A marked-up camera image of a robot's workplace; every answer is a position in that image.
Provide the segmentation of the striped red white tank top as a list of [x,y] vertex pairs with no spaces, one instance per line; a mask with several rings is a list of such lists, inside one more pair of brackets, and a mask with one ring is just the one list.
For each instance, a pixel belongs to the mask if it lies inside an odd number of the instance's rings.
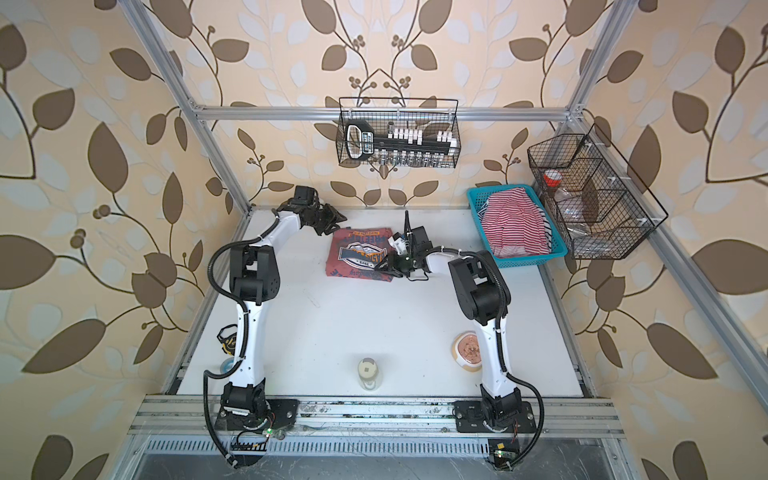
[[546,215],[524,188],[492,193],[481,225],[496,258],[547,255],[552,250],[552,230]]

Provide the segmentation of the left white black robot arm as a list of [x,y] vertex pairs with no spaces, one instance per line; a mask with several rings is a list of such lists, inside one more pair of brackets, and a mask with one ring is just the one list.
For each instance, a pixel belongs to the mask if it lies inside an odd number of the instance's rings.
[[293,196],[273,209],[272,215],[273,222],[257,237],[228,243],[213,254],[210,267],[221,255],[228,255],[226,288],[212,273],[208,274],[216,293],[236,304],[237,323],[233,365],[222,373],[205,370],[203,394],[209,394],[212,380],[223,380],[219,414],[238,418],[245,429],[255,431],[272,428],[279,419],[266,399],[262,356],[269,302],[276,298],[281,286],[277,253],[304,227],[312,228],[319,236],[331,235],[346,220],[309,186],[297,186]]

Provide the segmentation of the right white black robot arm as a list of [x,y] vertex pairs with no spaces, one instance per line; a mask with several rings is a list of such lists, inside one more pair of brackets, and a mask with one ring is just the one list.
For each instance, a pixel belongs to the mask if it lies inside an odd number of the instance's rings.
[[446,274],[451,277],[463,315],[473,322],[481,356],[482,380],[479,410],[483,428],[497,433],[509,430],[514,436],[522,420],[533,425],[533,437],[523,447],[496,448],[490,463],[498,470],[511,471],[522,463],[541,437],[545,405],[539,389],[509,369],[506,335],[511,292],[493,256],[487,250],[461,250],[435,246],[424,227],[412,227],[404,215],[401,232],[388,239],[391,251],[375,270],[394,278],[413,279],[421,270],[423,280]]

